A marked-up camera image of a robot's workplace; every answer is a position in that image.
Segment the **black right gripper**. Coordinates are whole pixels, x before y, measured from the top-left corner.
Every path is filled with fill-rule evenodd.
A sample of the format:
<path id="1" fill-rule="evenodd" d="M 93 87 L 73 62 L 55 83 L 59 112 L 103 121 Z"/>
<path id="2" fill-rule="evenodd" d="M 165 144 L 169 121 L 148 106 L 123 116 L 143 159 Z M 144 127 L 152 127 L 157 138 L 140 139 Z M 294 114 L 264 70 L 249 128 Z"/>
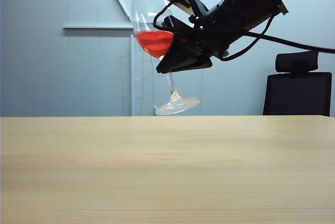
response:
<path id="1" fill-rule="evenodd" d="M 282 0 L 222 0 L 211 9 L 200 0 L 187 0 L 193 28 L 169 15 L 162 30 L 173 35 L 167 53 L 156 67 L 158 73 L 172 73 L 212 67 L 210 57 L 225 57 L 230 44 L 265 20 L 286 14 Z"/>

